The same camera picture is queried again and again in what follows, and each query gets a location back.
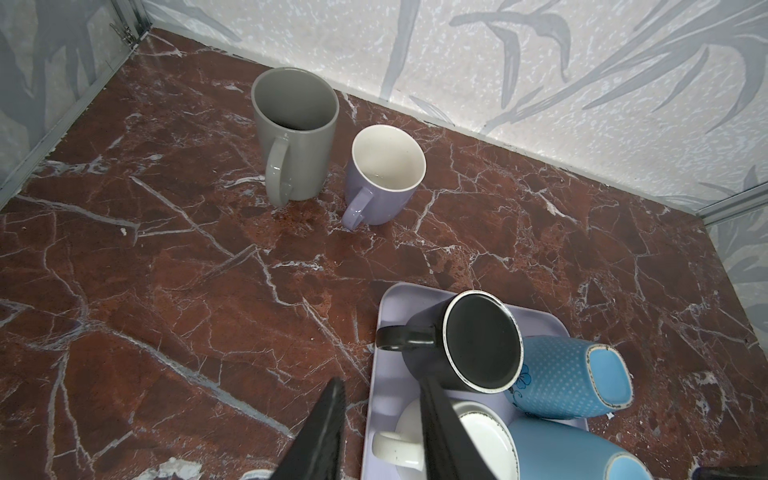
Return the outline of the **light blue mug front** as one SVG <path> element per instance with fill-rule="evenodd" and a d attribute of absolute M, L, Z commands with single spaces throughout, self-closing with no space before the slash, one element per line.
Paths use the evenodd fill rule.
<path fill-rule="evenodd" d="M 509 429 L 522 479 L 652 479 L 636 456 L 580 428 L 523 417 Z"/>

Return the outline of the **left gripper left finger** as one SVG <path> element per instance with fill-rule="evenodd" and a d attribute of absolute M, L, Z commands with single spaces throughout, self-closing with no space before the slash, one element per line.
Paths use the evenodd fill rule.
<path fill-rule="evenodd" d="M 345 418 L 344 382 L 333 377 L 270 479 L 340 479 Z"/>

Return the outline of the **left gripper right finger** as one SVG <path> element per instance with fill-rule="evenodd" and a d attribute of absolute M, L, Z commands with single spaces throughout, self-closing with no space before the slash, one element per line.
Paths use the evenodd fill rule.
<path fill-rule="evenodd" d="M 419 381 L 428 479 L 495 479 L 434 377 Z"/>

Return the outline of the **grey mug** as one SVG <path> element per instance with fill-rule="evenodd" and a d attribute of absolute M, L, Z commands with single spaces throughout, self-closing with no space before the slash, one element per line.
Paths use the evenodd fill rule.
<path fill-rule="evenodd" d="M 340 113 L 334 89 L 309 71 L 274 68 L 255 79 L 251 100 L 270 203 L 283 207 L 317 196 Z"/>

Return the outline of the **lilac purple mug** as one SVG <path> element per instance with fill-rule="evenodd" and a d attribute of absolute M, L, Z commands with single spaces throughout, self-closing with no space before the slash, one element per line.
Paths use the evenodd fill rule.
<path fill-rule="evenodd" d="M 354 230 L 362 223 L 391 221 L 404 209 L 426 171 L 424 152 L 408 133 L 390 125 L 364 128 L 353 140 L 347 163 L 343 226 Z"/>

